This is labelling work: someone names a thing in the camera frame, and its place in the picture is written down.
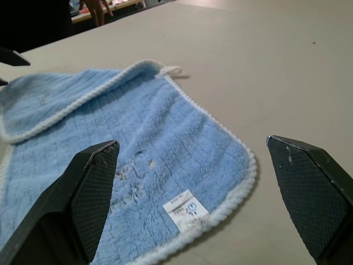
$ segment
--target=blue towel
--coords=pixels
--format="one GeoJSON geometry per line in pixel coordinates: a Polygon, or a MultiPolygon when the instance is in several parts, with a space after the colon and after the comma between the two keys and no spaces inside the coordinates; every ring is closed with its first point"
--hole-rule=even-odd
{"type": "Polygon", "coordinates": [[[141,61],[123,70],[41,73],[0,92],[0,247],[75,153],[120,141],[108,218],[92,264],[154,264],[218,225],[256,175],[248,147],[167,74],[141,61]],[[163,204],[189,190],[210,213],[180,232],[163,204]]]}

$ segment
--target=black object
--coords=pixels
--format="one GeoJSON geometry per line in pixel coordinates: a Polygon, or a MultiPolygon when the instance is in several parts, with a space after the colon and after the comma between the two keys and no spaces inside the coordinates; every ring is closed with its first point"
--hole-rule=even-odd
{"type": "Polygon", "coordinates": [[[267,146],[282,198],[317,264],[353,264],[353,179],[323,149],[279,136],[267,146]]]}
{"type": "MultiPolygon", "coordinates": [[[[12,66],[29,66],[31,63],[16,51],[0,47],[0,62],[12,66]]],[[[0,86],[7,85],[7,81],[0,78],[0,86]]]]}
{"type": "Polygon", "coordinates": [[[109,211],[117,141],[77,153],[0,252],[1,265],[88,264],[109,211]]]}
{"type": "Polygon", "coordinates": [[[19,53],[72,35],[69,0],[0,1],[0,46],[19,53]]]}

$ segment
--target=white table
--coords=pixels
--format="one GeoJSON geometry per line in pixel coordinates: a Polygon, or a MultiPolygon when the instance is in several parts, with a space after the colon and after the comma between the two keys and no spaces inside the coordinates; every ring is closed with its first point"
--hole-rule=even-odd
{"type": "Polygon", "coordinates": [[[11,80],[145,58],[181,66],[189,78],[177,83],[253,150],[259,181],[236,214],[167,264],[310,265],[265,139],[320,146],[353,176],[352,10],[349,0],[179,0],[26,52],[32,66],[0,73],[11,80]]]}

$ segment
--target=towel label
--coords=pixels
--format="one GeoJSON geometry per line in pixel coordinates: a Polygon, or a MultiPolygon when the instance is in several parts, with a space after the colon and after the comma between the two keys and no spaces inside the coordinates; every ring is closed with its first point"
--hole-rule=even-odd
{"type": "Polygon", "coordinates": [[[184,232],[204,220],[209,212],[186,190],[163,205],[164,210],[176,224],[180,232],[184,232]]]}

